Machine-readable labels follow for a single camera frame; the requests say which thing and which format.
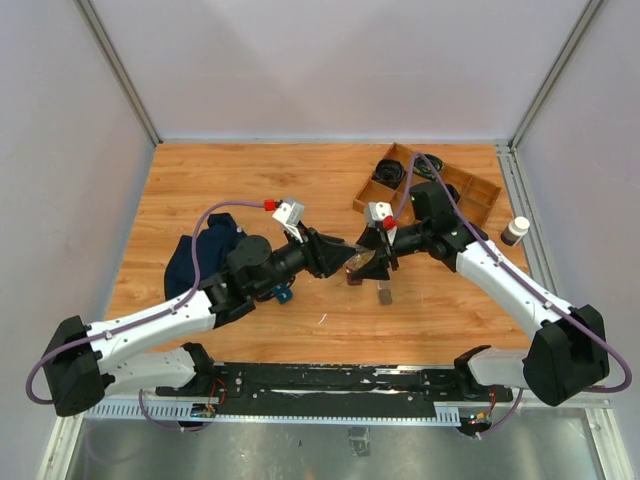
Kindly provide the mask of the clear glass pill jar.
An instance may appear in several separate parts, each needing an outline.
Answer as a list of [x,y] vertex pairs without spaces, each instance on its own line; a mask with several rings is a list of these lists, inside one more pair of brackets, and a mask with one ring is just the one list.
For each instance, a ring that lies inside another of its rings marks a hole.
[[344,246],[347,247],[350,251],[352,255],[363,255],[366,254],[368,252],[370,252],[370,249],[367,247],[364,247],[362,245],[359,244],[353,244],[350,242],[344,242]]

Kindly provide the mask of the grey pill box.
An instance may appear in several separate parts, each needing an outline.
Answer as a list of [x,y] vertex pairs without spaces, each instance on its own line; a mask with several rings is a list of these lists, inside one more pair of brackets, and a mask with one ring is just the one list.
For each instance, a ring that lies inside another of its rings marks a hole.
[[393,303],[392,289],[389,282],[380,281],[377,284],[377,294],[379,303],[382,306],[390,306]]

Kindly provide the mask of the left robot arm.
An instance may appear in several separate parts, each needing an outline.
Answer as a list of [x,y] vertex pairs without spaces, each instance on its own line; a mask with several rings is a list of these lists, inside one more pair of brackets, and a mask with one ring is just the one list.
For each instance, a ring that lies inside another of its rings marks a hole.
[[63,320],[41,358],[56,414],[85,412],[128,389],[183,387],[195,396],[207,393],[214,371],[201,357],[179,349],[167,359],[157,359],[149,349],[248,315],[259,298],[302,271],[329,278],[357,252],[357,246],[314,229],[278,249],[266,238],[250,235],[192,293],[115,320]]

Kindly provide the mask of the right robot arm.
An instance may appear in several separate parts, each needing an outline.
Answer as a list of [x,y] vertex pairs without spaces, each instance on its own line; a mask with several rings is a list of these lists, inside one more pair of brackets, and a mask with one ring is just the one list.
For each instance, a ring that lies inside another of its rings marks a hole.
[[577,308],[523,273],[461,215],[449,188],[427,182],[411,187],[409,196],[412,225],[399,226],[388,203],[365,207],[367,226],[357,243],[366,251],[353,278],[388,280],[400,258],[427,253],[489,295],[531,341],[526,350],[483,345],[456,358],[452,378],[460,397],[515,387],[557,406],[609,375],[604,321],[595,308]]

